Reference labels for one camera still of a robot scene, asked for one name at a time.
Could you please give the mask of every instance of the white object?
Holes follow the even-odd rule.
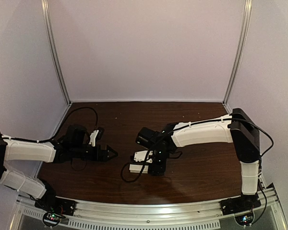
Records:
[[[8,143],[5,151],[5,161],[28,160],[53,162],[56,154],[56,150],[50,142],[31,143],[11,139],[5,139],[4,141]]]
[[[98,130],[98,129],[94,130],[94,131],[91,133],[89,145],[95,147],[95,145],[96,145],[96,137],[97,137],[98,133],[99,133],[99,130]]]
[[[257,192],[259,161],[253,163],[241,162],[242,193],[254,195]]]
[[[221,116],[215,119],[231,118],[230,115]],[[190,125],[187,128],[175,131],[172,135],[173,142],[176,147],[184,147],[187,145],[200,144],[200,143],[212,143],[212,142],[227,142],[231,143],[232,137],[228,125],[231,120],[228,121],[215,121],[203,124],[197,124],[191,126],[192,122],[178,123],[174,129],[180,128],[186,125]]]
[[[135,152],[135,153],[134,153],[133,160],[134,160],[135,162],[143,162],[143,161],[145,160],[146,154],[147,154],[147,151],[146,151],[146,150]],[[148,156],[152,156],[152,155],[153,155],[153,152],[150,151],[149,154],[148,154]],[[152,163],[152,162],[153,162],[152,159],[149,159],[149,160],[146,161],[146,163]],[[143,167],[142,164],[132,164],[132,163],[131,163],[131,164],[129,165],[129,171],[130,171],[131,173],[139,173],[139,172],[141,171],[142,167]],[[147,172],[148,172],[148,165],[146,165],[146,166],[144,167],[144,170],[143,170],[142,173],[147,173]]]
[[[36,199],[40,199],[45,194],[45,185],[39,179],[26,176],[9,165],[4,166],[7,170],[3,173],[0,184],[30,194]]]
[[[143,162],[145,160],[146,154],[147,154],[146,150],[135,152],[133,159],[134,159],[135,162]],[[148,154],[148,157],[152,156],[152,155],[153,155],[153,151],[150,151],[149,154]],[[153,162],[152,159],[149,159],[149,160],[146,161],[146,163],[152,163],[152,162]]]

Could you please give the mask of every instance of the vertical metal pole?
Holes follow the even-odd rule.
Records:
[[[58,58],[58,54],[57,54],[57,50],[56,50],[56,46],[55,46],[55,42],[54,42],[54,36],[53,36],[49,7],[48,7],[48,0],[42,0],[42,9],[43,9],[44,19],[45,19],[45,24],[46,24],[46,32],[48,35],[48,41],[49,41],[49,46],[50,46],[50,51],[51,51],[51,55],[52,55],[54,68],[56,70],[56,74],[58,77],[58,81],[60,84],[60,88],[62,90],[64,100],[65,100],[66,104],[69,105],[71,103],[71,101],[69,99],[69,95],[68,95],[68,92],[66,89],[66,85],[65,85],[64,78],[62,75],[62,70],[60,67],[60,62],[59,62],[59,58]]]
[[[242,26],[241,26],[241,33],[240,33],[240,38],[239,38],[239,43],[238,43],[238,49],[237,49],[237,53],[236,53],[236,57],[235,57],[235,61],[234,61],[234,66],[232,68],[229,84],[227,87],[227,91],[225,94],[225,98],[223,101],[224,106],[227,106],[233,85],[235,83],[236,75],[238,73],[240,61],[242,59],[243,48],[245,45],[247,33],[249,30],[249,26],[250,26],[251,12],[252,12],[252,0],[246,0],[245,1],[245,7],[244,7]]]

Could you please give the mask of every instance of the white wall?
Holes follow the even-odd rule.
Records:
[[[244,0],[56,0],[72,101],[222,101]]]
[[[48,138],[66,105],[53,67],[40,0],[0,0],[0,130]],[[37,162],[13,162],[26,173]],[[0,185],[0,230],[9,225],[17,192]]]
[[[288,220],[288,1],[254,0],[231,108],[241,107],[275,140],[263,159]],[[262,136],[262,149],[269,145]]]

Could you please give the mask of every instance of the metal frame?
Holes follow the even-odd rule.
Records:
[[[275,189],[265,189],[264,193],[268,200],[267,206],[273,206],[276,210],[275,215],[277,214],[277,216],[275,216],[275,219],[278,222],[279,229],[286,230],[287,224]],[[262,203],[260,208],[262,208],[264,206],[264,196],[261,192],[258,195]],[[164,226],[168,226],[168,229],[170,227],[172,229],[177,227],[178,229],[178,227],[186,226],[186,229],[188,229],[188,226],[216,223],[217,220],[233,217],[233,214],[223,216],[219,204],[220,200],[173,205],[120,205],[76,200],[74,216],[68,217],[68,222],[62,223],[62,225],[76,229],[87,229],[84,226],[92,224],[103,226],[103,229],[107,229],[105,227],[110,229],[113,226],[121,227],[121,229],[129,228],[130,230],[133,230],[133,228],[163,229]],[[22,214],[40,219],[42,213],[44,211],[34,207],[34,201],[20,195],[17,200],[11,230],[18,229]]]
[[[162,99],[162,100],[151,100],[151,99],[135,99],[131,101],[130,99],[122,99],[122,100],[73,100],[73,103],[102,103],[102,102],[192,102],[192,103],[222,103],[221,100],[219,101],[204,101],[204,100],[173,100],[173,99]]]
[[[243,19],[242,19],[242,26],[241,26],[239,43],[238,43],[238,49],[237,49],[237,53],[236,53],[236,57],[234,61],[234,66],[232,68],[228,88],[226,90],[226,94],[225,94],[224,101],[223,101],[223,105],[225,107],[228,104],[228,100],[232,92],[232,88],[235,83],[236,75],[239,69],[240,61],[242,59],[242,52],[243,52],[247,33],[249,30],[249,26],[250,26],[251,13],[252,13],[252,0],[246,0],[245,6],[244,6],[244,14],[243,14]]]
[[[48,0],[41,0],[41,1],[42,1],[43,15],[44,15],[45,24],[46,24],[46,32],[48,36],[48,41],[49,41],[54,68],[56,70],[56,74],[58,77],[59,85],[60,85],[64,100],[65,100],[65,103],[69,105],[71,101],[70,101],[70,98],[66,89],[66,85],[65,85],[64,78],[62,75],[62,70],[60,67],[57,49],[56,49],[55,42],[54,42],[54,36],[53,36],[49,7],[48,7]]]
[[[57,53],[56,46],[55,46],[54,35],[53,35],[51,19],[50,19],[49,6],[48,6],[48,0],[41,0],[41,2],[42,2],[42,10],[43,10],[43,15],[44,15],[44,19],[45,19],[46,32],[48,35],[48,41],[49,41],[49,46],[50,46],[53,64],[54,64],[54,67],[56,70],[56,74],[58,77],[58,81],[60,84],[60,88],[61,88],[64,100],[65,100],[66,104],[70,104],[71,100],[69,98],[67,88],[66,88],[66,85],[64,82],[64,78],[62,75],[62,70],[61,70],[60,62],[59,62],[59,58],[58,58],[58,53]],[[236,75],[237,75],[237,72],[239,69],[240,61],[242,59],[242,52],[243,52],[247,33],[249,30],[249,26],[250,26],[251,12],[252,12],[252,0],[245,0],[244,14],[243,14],[243,19],[242,19],[238,48],[237,48],[236,57],[235,57],[234,65],[232,68],[230,80],[229,80],[228,87],[226,90],[226,94],[225,94],[225,97],[223,100],[223,105],[225,106],[225,108],[227,110],[228,110],[228,108],[227,108],[228,100],[229,100],[230,94],[231,94],[232,89],[233,89],[233,85],[234,85],[235,78],[236,78]],[[89,100],[89,101],[75,101],[75,102],[92,102],[92,101]]]

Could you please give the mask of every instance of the metal vent grille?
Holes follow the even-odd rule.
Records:
[[[26,216],[36,218],[36,219],[42,219],[42,217],[43,217],[42,212],[39,212],[39,211],[36,211],[33,209],[29,209],[29,208],[25,208],[23,214]]]
[[[68,226],[80,230],[215,230],[220,229],[219,220],[212,220],[198,224],[180,225],[179,227],[162,226],[150,228],[133,228],[131,226],[112,227],[110,225],[99,225],[86,221],[70,219]]]

